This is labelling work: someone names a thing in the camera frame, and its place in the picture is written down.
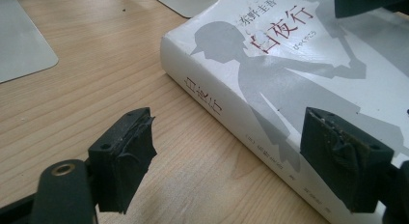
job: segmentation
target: wood grain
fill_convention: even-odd
[[[60,61],[0,84],[0,207],[148,106],[158,156],[127,215],[100,223],[327,223],[161,69],[184,18],[155,0],[18,1]]]

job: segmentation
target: black object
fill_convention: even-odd
[[[408,14],[409,0],[334,0],[336,18],[362,14],[384,7],[393,12]]]
[[[36,194],[0,209],[0,223],[97,223],[100,211],[126,213],[150,162],[149,108],[123,115],[89,148],[89,158],[45,169]]]
[[[343,118],[308,107],[301,155],[351,212],[374,212],[384,223],[409,223],[409,161],[391,164],[394,151]]]

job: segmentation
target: book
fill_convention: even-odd
[[[384,9],[336,19],[334,0],[219,0],[168,32],[162,68],[332,223],[351,212],[300,155],[306,107],[409,157],[409,22]]]

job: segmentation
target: silhouette illustration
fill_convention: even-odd
[[[409,155],[408,149],[403,146],[403,136],[398,126],[360,113],[360,107],[356,104],[292,71],[327,78],[365,79],[366,65],[355,57],[342,30],[333,28],[328,33],[340,40],[350,58],[348,67],[335,68],[331,64],[272,55],[249,57],[244,51],[244,36],[234,25],[224,21],[207,23],[195,33],[197,47],[192,55],[202,52],[206,59],[222,64],[233,60],[239,63],[238,85],[243,96],[269,141],[278,145],[280,160],[289,163],[297,172],[300,171],[299,149],[294,149],[287,142],[290,132],[282,119],[302,133],[308,106],[335,113],[390,147]]]

